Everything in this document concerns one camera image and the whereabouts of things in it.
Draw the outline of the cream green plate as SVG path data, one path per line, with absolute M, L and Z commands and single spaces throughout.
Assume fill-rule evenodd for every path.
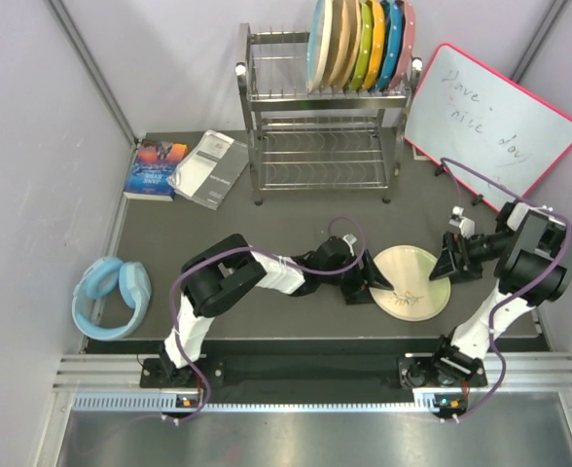
M 375 256 L 375 265 L 393 290 L 371 289 L 375 304 L 384 312 L 408 322 L 422 322 L 440 314 L 447 306 L 451 284 L 448 278 L 431 281 L 436 258 L 409 245 L 387 248 Z

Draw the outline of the beige bird plate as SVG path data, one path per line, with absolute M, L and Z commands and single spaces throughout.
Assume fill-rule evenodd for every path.
M 345 61 L 350 36 L 346 2 L 332 1 L 332 12 L 330 43 L 320 86 L 322 90 L 332 87 L 337 81 Z
M 347 54 L 343 63 L 343 67 L 336 80 L 334 81 L 333 90 L 344 90 L 351 79 L 355 62 L 359 53 L 360 41 L 362 36 L 362 13 L 361 2 L 358 0 L 346 1 L 348 12 L 349 26 L 349 42 Z

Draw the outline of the white blue leaf plate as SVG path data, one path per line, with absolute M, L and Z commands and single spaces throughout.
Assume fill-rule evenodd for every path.
M 308 93 L 319 90 L 325 73 L 332 35 L 334 2 L 316 2 L 306 50 L 306 88 Z

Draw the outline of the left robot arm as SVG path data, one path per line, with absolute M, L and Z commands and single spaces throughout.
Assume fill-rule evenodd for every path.
M 160 351 L 161 373 L 174 385 L 189 383 L 214 319 L 255 288 L 291 297 L 315 293 L 327 284 L 340 289 L 347 305 L 373 301 L 373 290 L 391 292 L 367 248 L 354 250 L 352 234 L 331 236 L 302 255 L 278 256 L 232 234 L 193 257 L 170 290 L 173 326 Z

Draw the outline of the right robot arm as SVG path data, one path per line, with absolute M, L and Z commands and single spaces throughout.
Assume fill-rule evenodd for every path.
M 483 277 L 483 264 L 496 263 L 496 285 L 477 311 L 447 336 L 423 365 L 429 385 L 474 384 L 483 377 L 483 358 L 520 316 L 554 302 L 572 279 L 572 227 L 524 202 L 507 202 L 492 234 L 446 232 L 429 274 L 453 284 Z

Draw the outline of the steel two-tier dish rack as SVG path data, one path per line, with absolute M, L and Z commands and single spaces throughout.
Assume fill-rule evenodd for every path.
M 386 92 L 308 92 L 309 34 L 236 34 L 235 76 L 248 145 L 252 199 L 269 191 L 374 190 L 393 197 L 403 162 L 405 128 L 423 64 Z

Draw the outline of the pink framed whiteboard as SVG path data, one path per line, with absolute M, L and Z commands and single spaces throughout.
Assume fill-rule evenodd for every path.
M 572 118 L 449 43 L 413 98 L 406 138 L 498 210 L 527 195 L 572 148 Z

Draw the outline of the pink polka dot plate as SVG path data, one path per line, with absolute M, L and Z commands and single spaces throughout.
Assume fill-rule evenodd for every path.
M 403 33 L 396 68 L 388 85 L 391 90 L 397 88 L 407 75 L 415 40 L 415 10 L 413 5 L 409 1 L 399 1 L 398 5 L 403 17 Z

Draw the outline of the grey white booklet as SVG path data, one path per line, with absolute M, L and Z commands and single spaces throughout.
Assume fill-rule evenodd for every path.
M 176 195 L 217 210 L 249 163 L 248 146 L 207 130 L 167 177 Z

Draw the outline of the blue polka dot plate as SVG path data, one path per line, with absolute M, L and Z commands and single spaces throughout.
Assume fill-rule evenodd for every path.
M 404 13 L 402 1 L 382 1 L 385 14 L 386 40 L 375 91 L 384 91 L 394 77 L 403 41 Z

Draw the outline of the blue orange paperback book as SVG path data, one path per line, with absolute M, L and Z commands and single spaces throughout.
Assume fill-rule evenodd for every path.
M 125 181 L 127 199 L 173 201 L 175 191 L 167 179 L 187 156 L 184 143 L 142 140 Z

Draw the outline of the green polka dot plate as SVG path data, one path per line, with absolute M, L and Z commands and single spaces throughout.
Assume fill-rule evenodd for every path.
M 348 85 L 349 91 L 358 91 L 364 83 L 367 73 L 370 52 L 373 44 L 373 11 L 372 2 L 365 1 L 360 3 L 360 12 L 362 20 L 361 37 L 359 42 L 359 50 L 356 57 L 353 73 Z

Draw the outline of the yellow polka dot plate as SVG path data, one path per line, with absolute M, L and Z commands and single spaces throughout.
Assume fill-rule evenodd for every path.
M 372 45 L 370 50 L 369 65 L 361 90 L 370 90 L 378 76 L 383 58 L 385 42 L 385 12 L 379 1 L 368 1 L 373 15 L 372 22 Z

